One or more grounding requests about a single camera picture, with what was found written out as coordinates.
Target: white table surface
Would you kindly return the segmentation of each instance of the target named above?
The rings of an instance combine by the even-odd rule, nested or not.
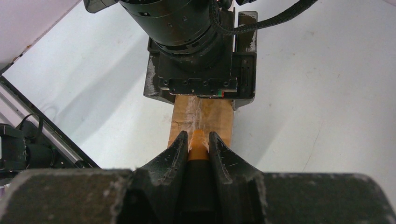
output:
[[[239,7],[271,17],[295,0]],[[147,35],[120,5],[80,3],[6,73],[102,168],[165,149],[172,105],[145,98]],[[232,149],[265,172],[358,172],[396,204],[396,7],[320,0],[258,33],[255,101],[235,112]]]

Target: black cylindrical motor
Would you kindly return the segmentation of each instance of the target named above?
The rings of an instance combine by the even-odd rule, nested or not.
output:
[[[166,56],[186,70],[211,66],[223,48],[211,26],[209,0],[121,0]]]
[[[43,145],[26,144],[27,168],[49,168],[54,164],[54,151]]]

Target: black cable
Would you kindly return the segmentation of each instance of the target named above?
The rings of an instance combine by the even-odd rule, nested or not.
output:
[[[219,4],[216,0],[211,0],[211,6],[209,9],[209,18],[211,24],[214,25],[215,29],[224,35],[235,35],[242,34],[249,31],[255,31],[262,28],[267,28],[275,26],[284,22],[287,22],[296,16],[300,15],[303,11],[307,10],[318,0],[299,0],[296,4],[281,12],[280,14],[252,24],[247,24],[244,26],[236,28],[227,28],[221,25],[217,18],[217,12],[219,11]]]
[[[42,126],[44,124],[44,121],[43,121],[42,117],[38,113],[31,113],[31,114],[27,115],[26,117],[24,117],[22,119],[21,123],[19,124],[19,130],[22,131],[23,123],[28,119],[28,117],[30,117],[32,115],[37,115],[38,116],[38,128],[37,128],[37,133],[36,133],[35,136],[33,136],[33,137],[26,136],[25,137],[26,139],[30,139],[30,140],[34,140],[34,139],[36,139],[36,138],[38,138],[40,136],[40,134],[42,133]]]

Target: orange object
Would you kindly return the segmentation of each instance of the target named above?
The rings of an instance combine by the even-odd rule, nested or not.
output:
[[[189,144],[188,158],[190,160],[209,160],[208,143],[206,142],[205,133],[201,129],[194,131]]]

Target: metal frame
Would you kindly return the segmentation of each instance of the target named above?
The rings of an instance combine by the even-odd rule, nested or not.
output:
[[[39,114],[44,120],[43,135],[53,143],[56,150],[65,159],[72,162],[77,168],[99,167],[2,75],[0,75],[0,108],[1,118],[14,127],[18,126],[27,115]],[[36,117],[31,116],[29,121],[38,125]]]

